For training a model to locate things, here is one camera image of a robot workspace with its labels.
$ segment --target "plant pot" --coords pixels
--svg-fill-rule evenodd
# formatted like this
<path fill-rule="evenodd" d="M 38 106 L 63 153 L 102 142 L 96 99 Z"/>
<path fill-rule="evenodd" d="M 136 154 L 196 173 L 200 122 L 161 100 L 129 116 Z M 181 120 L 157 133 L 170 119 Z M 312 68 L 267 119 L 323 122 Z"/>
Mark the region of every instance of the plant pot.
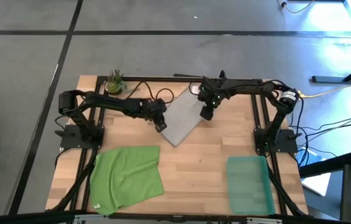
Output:
<path fill-rule="evenodd" d="M 108 92 L 109 94 L 111 94 L 111 95 L 114 95 L 114 96 L 116 96 L 116 95 L 119 95 L 120 93 L 121 93 L 121 91 L 122 91 L 122 89 L 120 88 L 118 91 L 116 91 L 116 92 Z"/>
<path fill-rule="evenodd" d="M 111 82 L 106 83 L 105 90 L 111 95 L 119 95 L 122 91 L 121 86 Z"/>

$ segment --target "wire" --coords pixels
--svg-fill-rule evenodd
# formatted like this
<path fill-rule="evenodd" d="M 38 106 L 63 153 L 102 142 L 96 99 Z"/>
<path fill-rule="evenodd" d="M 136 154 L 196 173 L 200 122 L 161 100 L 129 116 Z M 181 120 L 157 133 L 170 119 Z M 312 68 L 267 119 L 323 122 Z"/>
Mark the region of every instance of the wire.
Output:
<path fill-rule="evenodd" d="M 302 127 L 298 127 L 298 129 L 301 129 L 301 131 L 303 131 L 304 132 L 304 134 L 305 134 L 305 136 L 304 136 L 304 138 L 306 139 L 306 143 L 305 143 L 305 145 L 306 145 L 306 151 L 305 151 L 305 153 L 303 154 L 303 156 L 302 156 L 302 158 L 301 158 L 301 161 L 298 163 L 298 165 L 297 165 L 297 167 L 300 169 L 300 165 L 302 164 L 302 162 L 304 161 L 304 159 L 308 156 L 309 157 L 309 155 L 308 155 L 308 151 L 307 151 L 307 148 L 309 147 L 308 146 L 308 134 L 307 134 L 307 132 L 306 132 L 306 130 L 304 130 Z"/>
<path fill-rule="evenodd" d="M 294 117 L 294 114 L 293 114 L 293 111 L 292 111 L 292 121 L 290 122 L 290 126 L 293 125 L 293 117 Z"/>
<path fill-rule="evenodd" d="M 300 94 L 300 98 L 314 98 L 314 97 L 323 96 L 323 95 L 326 95 L 326 94 L 329 94 L 329 93 L 333 93 L 335 91 L 339 91 L 339 90 L 342 90 L 342 89 L 348 88 L 348 87 L 351 87 L 351 85 L 343 86 L 343 87 L 340 87 L 340 88 L 336 88 L 334 90 L 326 91 L 326 92 L 323 92 L 323 93 L 318 93 L 318 94 L 315 94 L 315 95 L 312 95 L 312 96 L 304 95 L 304 94 L 301 93 L 301 91 L 297 91 L 297 92 Z"/>
<path fill-rule="evenodd" d="M 278 0 L 278 3 L 279 3 L 279 5 L 281 6 L 281 7 L 284 7 L 285 9 L 287 9 L 289 12 L 291 12 L 291 13 L 299 13 L 299 12 L 301 12 L 301 11 L 303 11 L 303 10 L 305 10 L 305 9 L 307 9 L 308 8 L 308 6 L 310 6 L 313 2 L 314 2 L 315 0 L 312 0 L 306 7 L 304 7 L 304 8 L 302 8 L 302 9 L 300 9 L 300 10 L 298 10 L 298 11 L 296 11 L 296 12 L 294 12 L 294 11 L 292 11 L 292 10 L 290 10 L 287 6 L 286 6 L 286 2 L 282 2 L 281 0 Z"/>
<path fill-rule="evenodd" d="M 337 157 L 333 152 L 322 151 L 322 150 L 316 149 L 316 148 L 314 148 L 314 147 L 308 147 L 308 148 L 309 148 L 309 149 L 313 149 L 313 150 L 318 151 L 318 152 L 329 153 L 329 154 L 332 154 L 334 157 Z"/>
<path fill-rule="evenodd" d="M 270 155 L 270 152 L 268 152 L 268 155 L 265 152 L 264 152 L 264 154 L 265 154 L 265 158 L 267 158 Z"/>
<path fill-rule="evenodd" d="M 307 160 L 306 160 L 306 165 L 308 164 L 308 161 L 310 160 L 310 153 L 308 152 L 308 149 L 306 149 L 306 152 L 305 152 L 306 154 L 307 154 Z"/>
<path fill-rule="evenodd" d="M 275 93 L 275 98 L 277 98 L 277 99 L 278 99 L 278 97 L 279 97 L 279 93 L 278 93 L 278 91 L 273 90 L 273 92 Z"/>
<path fill-rule="evenodd" d="M 287 84 L 285 84 L 284 82 L 282 82 L 281 80 L 268 80 L 267 82 L 265 83 L 268 83 L 268 82 L 279 82 L 280 84 L 284 85 L 284 86 L 287 86 Z"/>
<path fill-rule="evenodd" d="M 137 88 L 138 88 L 142 83 L 145 84 L 146 87 L 148 87 L 149 94 L 151 95 L 151 98 L 152 98 L 153 100 L 157 100 L 157 96 L 159 95 L 159 93 L 160 93 L 161 91 L 167 90 L 167 91 L 169 91 L 169 92 L 171 93 L 171 97 L 172 97 L 172 98 L 171 98 L 170 101 L 165 102 L 165 103 L 171 103 L 171 102 L 173 102 L 173 100 L 174 100 L 174 93 L 173 93 L 173 91 L 171 91 L 169 88 L 163 88 L 163 89 L 159 90 L 159 91 L 156 93 L 156 97 L 153 97 L 151 87 L 148 85 L 148 83 L 146 83 L 146 82 L 144 82 L 144 81 L 139 82 L 139 83 L 137 84 L 137 86 L 132 90 L 132 92 L 130 93 L 130 95 L 128 95 L 125 99 L 130 98 L 130 96 L 132 96 L 132 95 L 135 93 L 135 91 L 137 90 Z"/>
<path fill-rule="evenodd" d="M 57 117 L 57 118 L 55 119 L 55 123 L 56 123 L 57 125 L 59 125 L 59 126 L 62 128 L 62 130 L 65 131 L 65 128 L 64 128 L 60 123 L 58 123 L 58 120 L 59 120 L 60 118 L 64 118 L 64 117 L 67 117 L 67 115 L 61 115 L 61 116 Z"/>
<path fill-rule="evenodd" d="M 300 113 L 299 113 L 299 118 L 297 119 L 297 131 L 296 131 L 296 136 L 299 136 L 299 125 L 300 125 L 300 119 L 301 119 L 301 114 L 302 114 L 302 110 L 304 109 L 304 100 L 301 98 L 301 109 L 300 109 Z"/>
<path fill-rule="evenodd" d="M 341 123 L 341 122 L 343 122 L 343 121 L 348 121 L 348 120 L 350 120 L 350 119 L 351 119 L 351 118 L 344 119 L 344 120 L 342 120 L 342 121 L 338 121 L 338 122 L 334 122 L 334 123 L 323 124 L 323 125 L 321 125 L 319 128 L 310 128 L 310 127 L 302 127 L 302 128 L 308 128 L 308 129 L 311 129 L 311 130 L 314 130 L 314 131 L 319 131 L 319 130 L 321 130 L 321 128 L 323 128 L 324 126 L 328 126 L 328 125 L 332 125 L 332 124 L 339 124 L 339 123 Z"/>
<path fill-rule="evenodd" d="M 55 168 L 57 167 L 57 163 L 58 163 L 59 157 L 60 157 L 64 152 L 66 152 L 66 151 L 68 151 L 68 149 L 63 149 L 63 151 L 60 152 L 60 153 L 57 155 L 57 157 L 55 158 Z"/>
<path fill-rule="evenodd" d="M 337 129 L 337 128 L 345 128 L 345 127 L 349 127 L 349 126 L 351 126 L 351 124 L 345 124 L 345 125 L 343 125 L 343 126 L 339 126 L 339 127 L 336 127 L 336 128 L 328 128 L 328 129 L 325 129 L 325 130 L 322 130 L 322 131 L 318 131 L 318 132 L 316 132 L 316 133 L 311 133 L 311 134 L 308 134 L 307 136 L 312 136 L 312 135 L 315 135 L 315 134 L 325 134 L 326 132 L 329 132 L 329 131 L 331 131 L 331 130 L 335 130 L 335 129 Z"/>
<path fill-rule="evenodd" d="M 297 161 L 296 156 L 292 152 L 289 152 L 289 155 L 296 161 L 297 164 L 299 164 L 299 161 Z"/>
<path fill-rule="evenodd" d="M 329 131 L 335 130 L 335 129 L 337 129 L 337 128 L 344 127 L 344 126 L 346 126 L 346 124 L 349 124 L 349 123 L 351 123 L 351 120 L 347 121 L 346 123 L 344 123 L 344 124 L 342 124 L 342 125 L 339 125 L 338 127 L 335 127 L 335 128 L 329 128 L 329 129 L 326 129 L 326 130 L 320 131 L 320 132 L 318 132 L 318 133 L 314 133 L 314 134 L 319 134 L 319 135 L 317 135 L 317 136 L 313 137 L 313 138 L 312 138 L 312 139 L 310 139 L 310 140 L 307 140 L 307 142 L 312 141 L 312 140 L 314 140 L 315 138 L 318 138 L 319 136 L 321 136 L 321 135 L 323 135 L 323 134 L 325 134 L 325 133 L 328 133 Z"/>

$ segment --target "floor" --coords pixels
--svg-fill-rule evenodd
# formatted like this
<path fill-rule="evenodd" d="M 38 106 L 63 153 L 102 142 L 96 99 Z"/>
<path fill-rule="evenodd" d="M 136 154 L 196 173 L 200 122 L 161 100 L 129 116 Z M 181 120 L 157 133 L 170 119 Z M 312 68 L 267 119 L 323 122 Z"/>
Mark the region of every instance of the floor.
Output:
<path fill-rule="evenodd" d="M 0 0 L 0 30 L 68 30 L 77 0 Z M 289 2 L 299 9 L 306 2 Z M 74 89 L 80 75 L 277 78 L 313 95 L 340 85 L 313 84 L 313 75 L 351 72 L 351 19 L 339 2 L 315 2 L 290 14 L 276 0 L 89 0 L 75 30 L 327 31 L 324 35 L 74 35 L 59 64 L 55 96 Z M 65 35 L 0 35 L 0 215 L 7 212 L 25 161 Z M 19 212 L 41 212 L 49 194 L 60 138 L 53 98 Z M 294 113 L 296 124 L 300 105 Z M 301 126 L 351 117 L 351 88 L 305 101 Z M 336 155 L 351 152 L 351 127 L 310 142 Z M 330 154 L 318 152 L 323 157 Z"/>

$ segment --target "black metal frame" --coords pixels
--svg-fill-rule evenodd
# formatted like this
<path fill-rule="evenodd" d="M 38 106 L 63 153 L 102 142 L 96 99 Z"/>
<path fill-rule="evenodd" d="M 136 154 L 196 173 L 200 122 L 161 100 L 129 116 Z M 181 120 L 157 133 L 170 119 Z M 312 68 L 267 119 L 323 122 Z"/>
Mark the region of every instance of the black metal frame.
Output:
<path fill-rule="evenodd" d="M 98 82 L 98 79 L 97 79 L 97 82 L 95 84 L 95 89 L 94 89 L 94 92 L 95 93 L 99 93 L 100 91 L 100 87 L 101 87 L 101 84 L 102 83 L 99 83 Z M 91 108 L 90 109 L 90 114 L 88 115 L 88 120 L 89 121 L 92 121 L 94 119 L 94 115 L 95 115 L 95 108 Z M 76 179 L 80 177 L 80 174 L 83 172 L 83 169 L 84 169 L 84 166 L 85 166 L 85 161 L 86 161 L 86 155 L 87 155 L 87 148 L 83 148 L 82 149 L 82 153 L 80 154 L 80 160 L 78 162 L 78 167 L 77 167 L 77 173 L 76 173 Z M 70 206 L 69 206 L 69 210 L 74 210 L 76 209 L 76 203 L 77 203 L 77 198 L 78 198 L 78 194 L 75 194 L 71 201 L 70 201 Z"/>
<path fill-rule="evenodd" d="M 30 223 L 63 223 L 72 221 L 82 221 L 86 218 L 97 217 L 95 213 L 88 213 L 83 210 L 64 211 L 64 212 L 42 212 L 42 213 L 30 213 L 30 214 L 19 214 L 19 215 L 2 215 L 0 216 L 0 223 L 2 224 L 30 224 Z M 140 214 L 112 214 L 108 216 L 101 216 L 100 219 L 128 219 L 128 220 L 156 220 L 156 221 L 169 221 L 174 223 L 182 223 L 186 221 L 195 222 L 239 222 L 247 223 L 253 221 L 253 217 L 227 217 L 227 216 L 210 216 L 210 215 L 186 215 L 183 217 L 177 215 L 140 215 Z M 349 224 L 349 222 L 340 222 L 334 220 L 323 220 L 312 217 L 296 217 L 290 215 L 270 215 L 268 220 L 274 220 L 274 223 L 282 224 Z"/>
<path fill-rule="evenodd" d="M 347 10 L 349 10 L 348 4 L 344 0 L 317 0 L 317 1 L 334 1 L 344 2 Z M 63 69 L 65 58 L 74 35 L 255 35 L 255 36 L 283 36 L 283 37 L 326 37 L 326 38 L 348 38 L 351 37 L 351 32 L 327 32 L 327 31 L 243 31 L 243 30 L 75 30 L 75 26 L 83 5 L 83 0 L 78 0 L 70 26 L 67 30 L 10 30 L 1 29 L 0 35 L 64 35 L 65 41 L 63 43 L 62 50 L 58 59 L 58 67 L 52 77 L 52 83 L 49 86 L 45 101 L 40 111 L 39 118 L 37 120 L 35 130 L 30 140 L 26 157 L 24 159 L 24 165 L 21 168 L 19 178 L 16 180 L 13 194 L 9 199 L 9 214 L 17 214 L 19 206 L 22 202 L 22 196 L 26 189 L 27 181 L 34 163 L 34 159 L 37 154 L 39 143 L 42 137 L 45 123 L 47 121 L 48 113 L 52 100 L 55 95 L 55 91 L 59 82 L 59 78 Z M 157 80 L 171 82 L 166 78 L 156 78 Z"/>
<path fill-rule="evenodd" d="M 103 80 L 106 80 L 107 77 L 103 77 L 103 76 L 98 76 L 97 77 L 97 86 L 95 87 L 97 90 L 97 88 L 99 89 L 100 85 L 99 83 L 103 83 Z M 126 82 L 201 82 L 202 78 L 200 77 L 196 77 L 196 78 L 187 78 L 187 77 L 124 77 L 123 78 L 124 81 Z M 260 128 L 260 114 L 258 112 L 258 107 L 257 107 L 257 101 L 256 101 L 256 95 L 252 95 L 252 105 L 253 105 L 253 115 L 254 115 L 254 119 L 256 122 L 256 129 Z M 263 110 L 263 114 L 264 114 L 264 122 L 265 124 L 267 124 L 269 122 L 269 114 L 268 114 L 268 108 L 266 105 L 266 98 L 261 95 L 260 96 L 260 100 L 261 100 L 261 105 L 262 105 L 262 110 Z M 98 124 L 102 124 L 103 122 L 103 113 L 104 110 L 101 109 L 100 111 L 100 121 L 98 122 Z M 275 152 L 271 152 L 271 161 L 273 163 L 273 172 L 277 178 L 277 180 L 279 181 L 279 183 L 281 183 L 281 177 L 279 174 L 279 167 L 278 167 L 278 160 L 276 158 L 276 153 Z M 79 161 L 78 164 L 78 170 L 83 170 L 84 168 L 84 160 Z M 89 188 L 86 187 L 85 188 L 85 192 L 84 192 L 84 196 L 83 196 L 83 202 L 82 202 L 82 210 L 86 210 L 87 209 L 87 202 L 88 202 L 88 196 L 89 196 Z M 281 198 L 280 194 L 278 194 L 278 200 L 279 200 L 279 207 L 281 208 L 281 214 L 282 215 L 287 215 L 287 210 L 286 210 L 286 203 L 283 201 L 283 199 Z"/>

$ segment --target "yellow cable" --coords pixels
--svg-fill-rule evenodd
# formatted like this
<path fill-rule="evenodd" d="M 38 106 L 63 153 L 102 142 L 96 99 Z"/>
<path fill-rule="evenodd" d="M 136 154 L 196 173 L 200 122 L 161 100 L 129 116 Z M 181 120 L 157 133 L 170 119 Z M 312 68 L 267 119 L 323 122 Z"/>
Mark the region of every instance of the yellow cable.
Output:
<path fill-rule="evenodd" d="M 322 95 L 325 95 L 325 94 L 328 94 L 328 93 L 333 93 L 334 91 L 342 90 L 342 89 L 347 88 L 347 87 L 351 87 L 351 85 L 343 86 L 343 87 L 340 87 L 340 88 L 337 88 L 337 89 L 334 89 L 334 90 L 331 90 L 331 91 L 326 91 L 324 93 L 318 93 L 318 94 L 312 95 L 312 96 L 306 96 L 306 95 L 302 94 L 300 90 L 297 91 L 297 92 L 300 94 L 301 98 L 314 98 L 314 97 L 322 96 Z"/>

